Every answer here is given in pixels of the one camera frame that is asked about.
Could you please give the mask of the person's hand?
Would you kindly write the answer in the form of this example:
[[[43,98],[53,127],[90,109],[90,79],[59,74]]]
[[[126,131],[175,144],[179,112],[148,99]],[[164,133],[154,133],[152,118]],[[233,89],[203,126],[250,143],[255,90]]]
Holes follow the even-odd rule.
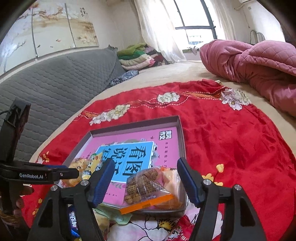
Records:
[[[16,209],[14,210],[14,216],[16,217],[22,217],[22,209],[25,206],[25,203],[23,201],[23,196],[25,195],[31,195],[34,193],[34,189],[30,185],[24,185],[22,189],[20,190],[20,195],[18,196],[16,200]]]

